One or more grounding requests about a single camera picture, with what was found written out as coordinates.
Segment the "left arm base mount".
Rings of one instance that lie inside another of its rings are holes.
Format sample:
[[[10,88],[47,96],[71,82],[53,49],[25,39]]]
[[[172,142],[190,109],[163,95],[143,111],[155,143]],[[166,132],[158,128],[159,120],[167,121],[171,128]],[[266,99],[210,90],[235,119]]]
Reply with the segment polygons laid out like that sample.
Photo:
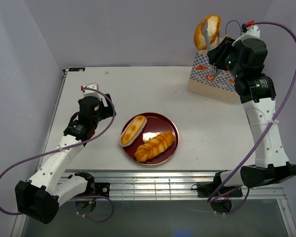
[[[76,197],[89,197],[89,196],[102,196],[102,197],[109,197],[110,195],[110,183],[95,183],[91,188],[93,188],[93,193],[82,193],[77,195]],[[82,213],[91,213],[97,205],[97,199],[92,198],[88,201],[83,201],[82,199],[75,200],[75,208],[78,212]]]

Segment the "metal tongs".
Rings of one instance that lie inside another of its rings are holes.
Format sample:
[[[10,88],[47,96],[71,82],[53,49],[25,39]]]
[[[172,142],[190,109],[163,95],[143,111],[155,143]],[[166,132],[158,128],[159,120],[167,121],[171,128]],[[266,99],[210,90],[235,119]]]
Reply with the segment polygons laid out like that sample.
[[[208,35],[208,21],[207,20],[205,20],[201,26],[201,33],[204,36],[207,51],[210,51],[211,50],[211,43],[210,43],[210,39],[209,39],[209,35]],[[211,71],[212,71],[213,78],[215,78],[220,73],[220,71],[217,70],[214,65],[211,65]]]

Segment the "round split bun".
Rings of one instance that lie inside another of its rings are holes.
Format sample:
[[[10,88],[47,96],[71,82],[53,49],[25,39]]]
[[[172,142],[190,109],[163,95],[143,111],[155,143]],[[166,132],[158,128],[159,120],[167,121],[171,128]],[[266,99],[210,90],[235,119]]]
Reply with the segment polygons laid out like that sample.
[[[196,27],[194,45],[198,50],[205,50],[220,37],[221,18],[218,15],[206,16]]]

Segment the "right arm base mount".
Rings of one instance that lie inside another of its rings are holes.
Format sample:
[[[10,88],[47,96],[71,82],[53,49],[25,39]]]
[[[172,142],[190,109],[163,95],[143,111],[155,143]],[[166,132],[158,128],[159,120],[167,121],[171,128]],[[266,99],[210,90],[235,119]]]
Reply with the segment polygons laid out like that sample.
[[[213,183],[197,182],[191,186],[192,191],[197,191],[199,198],[208,198],[216,189]],[[229,214],[232,209],[231,198],[241,198],[242,190],[239,187],[222,187],[214,197],[221,196],[216,201],[210,203],[211,208],[218,214]]]

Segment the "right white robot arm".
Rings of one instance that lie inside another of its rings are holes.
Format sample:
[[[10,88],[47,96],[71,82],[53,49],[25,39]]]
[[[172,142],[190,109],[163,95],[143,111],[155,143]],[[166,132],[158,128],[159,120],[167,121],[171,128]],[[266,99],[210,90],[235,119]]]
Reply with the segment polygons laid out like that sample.
[[[254,146],[245,156],[255,155],[253,165],[244,162],[233,170],[217,173],[213,179],[214,193],[225,196],[231,187],[255,188],[279,184],[296,176],[296,164],[286,155],[276,116],[276,92],[273,80],[264,74],[266,44],[260,39],[234,40],[225,37],[207,53],[209,63],[230,71],[235,90],[245,110]]]

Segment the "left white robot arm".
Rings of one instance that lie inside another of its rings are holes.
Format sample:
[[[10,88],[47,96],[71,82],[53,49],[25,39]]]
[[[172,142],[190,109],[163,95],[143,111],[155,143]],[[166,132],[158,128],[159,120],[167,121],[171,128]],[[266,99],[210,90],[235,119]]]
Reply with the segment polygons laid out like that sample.
[[[59,180],[95,134],[98,123],[114,116],[112,105],[105,105],[100,95],[92,91],[83,93],[78,101],[79,111],[71,117],[56,152],[28,181],[18,182],[15,194],[19,212],[48,224],[59,207],[71,198],[87,198],[94,194],[94,177],[89,173],[80,171],[63,183]]]

